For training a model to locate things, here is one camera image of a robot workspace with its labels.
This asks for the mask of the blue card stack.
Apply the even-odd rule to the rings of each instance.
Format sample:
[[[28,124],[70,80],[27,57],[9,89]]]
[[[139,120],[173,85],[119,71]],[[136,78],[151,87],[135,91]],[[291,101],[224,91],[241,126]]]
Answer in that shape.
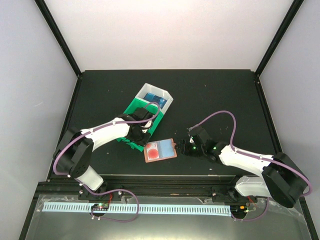
[[[166,100],[165,98],[160,97],[160,96],[155,95],[155,94],[150,93],[150,92],[148,92],[148,93],[143,97],[143,99],[144,99],[145,101],[148,101],[148,102],[157,103],[157,104],[160,106],[161,109],[162,109],[162,108],[165,106],[165,104],[167,103],[167,100]]]

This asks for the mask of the controller board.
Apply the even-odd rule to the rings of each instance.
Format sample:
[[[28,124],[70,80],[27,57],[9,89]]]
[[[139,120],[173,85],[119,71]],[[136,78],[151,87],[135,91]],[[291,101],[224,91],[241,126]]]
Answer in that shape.
[[[94,211],[107,211],[109,209],[110,204],[109,203],[94,203],[91,208],[90,211],[94,212]]]
[[[242,213],[248,213],[250,209],[247,205],[231,205],[230,211],[233,214],[242,214]]]

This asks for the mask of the green plastic bin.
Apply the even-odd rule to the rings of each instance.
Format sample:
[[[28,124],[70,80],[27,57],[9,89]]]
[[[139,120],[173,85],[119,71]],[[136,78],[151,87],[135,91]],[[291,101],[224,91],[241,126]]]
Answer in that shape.
[[[151,102],[146,101],[143,98],[135,97],[132,100],[132,102],[129,104],[129,106],[126,108],[126,110],[124,111],[124,114],[128,114],[128,115],[133,114],[135,112],[135,110],[137,110],[138,108],[144,108],[149,103],[151,103]],[[164,107],[163,108],[160,107],[160,111],[159,111],[157,117],[152,120],[153,126],[148,131],[148,133],[150,133],[151,136],[153,135],[153,133],[155,132],[160,121],[164,117],[164,111],[163,111]]]
[[[143,137],[134,140],[132,137],[119,137],[116,139],[119,143],[124,143],[134,150],[142,152],[150,140],[150,137]]]

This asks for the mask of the black frame post right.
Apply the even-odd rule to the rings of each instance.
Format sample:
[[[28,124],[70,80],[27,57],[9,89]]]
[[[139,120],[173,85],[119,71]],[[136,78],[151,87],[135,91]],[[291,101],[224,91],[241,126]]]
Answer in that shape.
[[[272,55],[274,54],[275,50],[277,49],[279,43],[281,42],[282,38],[284,37],[286,31],[288,30],[289,26],[291,25],[293,19],[295,18],[296,14],[298,13],[300,7],[302,6],[304,0],[293,0],[288,11],[286,12],[281,24],[279,25],[274,37],[272,38],[266,52],[264,53],[257,69],[255,70],[255,75],[260,77],[266,68],[268,62],[270,61]]]

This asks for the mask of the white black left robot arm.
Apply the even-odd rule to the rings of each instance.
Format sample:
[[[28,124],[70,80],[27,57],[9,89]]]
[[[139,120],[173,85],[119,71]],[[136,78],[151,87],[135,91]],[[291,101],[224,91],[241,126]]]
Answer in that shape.
[[[103,184],[103,178],[90,166],[92,153],[120,138],[145,146],[151,136],[148,130],[156,117],[147,108],[138,107],[131,114],[123,113],[99,126],[67,131],[53,155],[53,172],[75,179],[88,187],[95,199],[103,199],[108,188]]]

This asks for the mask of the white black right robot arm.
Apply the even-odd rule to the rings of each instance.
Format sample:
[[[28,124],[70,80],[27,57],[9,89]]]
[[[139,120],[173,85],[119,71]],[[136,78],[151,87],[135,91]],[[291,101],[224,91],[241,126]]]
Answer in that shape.
[[[228,198],[234,202],[243,197],[272,198],[292,208],[308,188],[308,178],[283,152],[264,155],[239,149],[223,141],[215,141],[201,126],[188,131],[175,149],[182,155],[207,159],[211,163],[234,167],[251,173],[241,176],[228,187]]]

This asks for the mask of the black frame post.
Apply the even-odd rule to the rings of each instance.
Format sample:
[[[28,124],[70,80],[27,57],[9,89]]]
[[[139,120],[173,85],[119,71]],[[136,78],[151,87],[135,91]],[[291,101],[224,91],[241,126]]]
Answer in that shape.
[[[60,46],[64,56],[66,57],[69,65],[71,66],[73,72],[77,77],[81,76],[82,72],[67,44],[65,41],[65,38],[63,37],[63,34],[61,33],[49,7],[47,6],[46,2],[44,0],[35,0],[34,1],[40,10],[43,18],[45,19],[48,27],[50,28],[51,32],[53,33],[58,45]]]
[[[286,31],[288,30],[289,26],[291,25],[293,19],[295,18],[296,14],[298,13],[300,7],[302,6],[304,0],[293,0],[288,11],[286,12],[281,24],[279,25],[274,37],[272,38],[266,52],[264,53],[257,69],[255,70],[255,75],[260,77],[266,68],[268,62],[270,61],[272,55],[274,54],[275,50],[277,49],[279,43],[281,42],[282,38],[284,37]]]

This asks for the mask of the left controller board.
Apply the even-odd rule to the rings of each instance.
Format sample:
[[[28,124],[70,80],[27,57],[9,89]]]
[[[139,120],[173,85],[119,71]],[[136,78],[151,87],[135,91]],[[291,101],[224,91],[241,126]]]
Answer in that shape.
[[[94,212],[94,211],[107,211],[109,209],[110,204],[109,203],[94,203],[91,208],[90,211]]]

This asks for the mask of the middle green plastic bin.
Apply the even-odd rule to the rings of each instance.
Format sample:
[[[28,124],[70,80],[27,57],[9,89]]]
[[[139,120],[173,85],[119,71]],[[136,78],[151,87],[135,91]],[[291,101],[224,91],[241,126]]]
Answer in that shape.
[[[135,110],[137,110],[138,108],[144,108],[149,103],[151,103],[151,102],[146,101],[143,98],[135,97],[132,100],[132,102],[129,104],[129,106],[126,108],[126,110],[124,111],[124,114],[128,114],[128,115],[133,114],[135,112]],[[155,132],[160,121],[164,117],[164,111],[163,111],[164,107],[163,108],[160,107],[160,111],[159,111],[157,117],[152,120],[153,126],[148,131],[148,133],[150,133],[151,136],[153,135],[153,133]]]

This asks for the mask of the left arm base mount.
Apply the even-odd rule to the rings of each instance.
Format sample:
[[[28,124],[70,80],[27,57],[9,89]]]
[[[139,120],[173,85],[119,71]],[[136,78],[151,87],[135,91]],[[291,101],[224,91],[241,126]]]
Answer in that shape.
[[[108,194],[102,194],[105,192],[108,192],[110,190],[116,189],[116,188],[122,188],[122,185],[115,185],[115,186],[109,186],[103,184],[100,188],[93,191],[92,194],[90,193],[85,187],[81,187],[79,190],[78,199],[79,200],[86,200],[89,202],[95,202],[95,201],[102,201],[102,202],[111,202],[111,201],[120,201],[121,198],[125,195],[125,192],[123,190],[117,190],[115,192],[111,192]]]

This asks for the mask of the white plastic bin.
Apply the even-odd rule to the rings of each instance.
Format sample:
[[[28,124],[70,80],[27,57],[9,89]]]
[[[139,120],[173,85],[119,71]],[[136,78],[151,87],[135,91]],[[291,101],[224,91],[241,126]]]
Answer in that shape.
[[[171,103],[174,100],[168,91],[163,90],[159,87],[153,86],[149,83],[145,83],[135,97],[143,99],[147,93],[155,94],[155,95],[157,95],[159,97],[163,97],[164,99],[167,100],[167,103],[163,109],[164,114],[167,112],[168,108],[170,107]]]

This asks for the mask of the right controller board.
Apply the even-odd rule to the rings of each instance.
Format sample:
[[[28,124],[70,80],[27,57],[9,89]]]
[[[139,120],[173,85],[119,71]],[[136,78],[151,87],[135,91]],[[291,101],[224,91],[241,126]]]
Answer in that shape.
[[[250,209],[247,205],[231,205],[230,211],[233,214],[242,214],[242,213],[248,213]]]

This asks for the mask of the black frame post left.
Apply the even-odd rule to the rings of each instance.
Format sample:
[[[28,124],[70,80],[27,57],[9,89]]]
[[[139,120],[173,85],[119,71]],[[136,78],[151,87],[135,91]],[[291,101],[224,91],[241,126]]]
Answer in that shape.
[[[40,10],[43,18],[45,19],[48,27],[50,28],[51,32],[53,33],[58,45],[60,46],[64,56],[66,57],[69,65],[71,66],[73,72],[77,77],[81,76],[82,72],[67,44],[65,41],[65,38],[63,37],[63,34],[61,33],[49,7],[47,6],[46,2],[44,0],[35,0],[34,1]]]

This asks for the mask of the tan leather card holder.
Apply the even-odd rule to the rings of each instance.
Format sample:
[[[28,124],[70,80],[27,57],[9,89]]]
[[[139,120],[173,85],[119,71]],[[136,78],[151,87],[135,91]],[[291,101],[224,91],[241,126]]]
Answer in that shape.
[[[145,158],[146,163],[158,162],[158,161],[173,159],[173,158],[177,157],[177,151],[175,149],[176,143],[174,142],[174,140],[172,138],[159,140],[159,141],[153,141],[153,142],[149,142],[149,143],[154,143],[154,142],[157,143],[159,158],[155,159],[155,160],[148,161],[147,160],[147,153],[146,153],[146,146],[145,146],[143,153],[144,153],[144,158]]]

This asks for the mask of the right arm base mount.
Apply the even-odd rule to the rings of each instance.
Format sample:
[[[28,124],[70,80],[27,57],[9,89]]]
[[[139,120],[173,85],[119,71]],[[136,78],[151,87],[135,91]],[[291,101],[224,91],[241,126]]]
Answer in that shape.
[[[240,195],[232,187],[212,187],[209,195],[214,202],[226,204],[246,204],[250,202],[247,196]]]

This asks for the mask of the left green plastic bin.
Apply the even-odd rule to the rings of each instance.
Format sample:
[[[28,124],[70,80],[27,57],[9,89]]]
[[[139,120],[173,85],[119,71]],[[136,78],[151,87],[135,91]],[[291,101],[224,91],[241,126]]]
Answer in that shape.
[[[134,150],[142,152],[150,140],[150,137],[143,137],[134,140],[132,137],[119,137],[116,139],[119,143],[124,143]]]

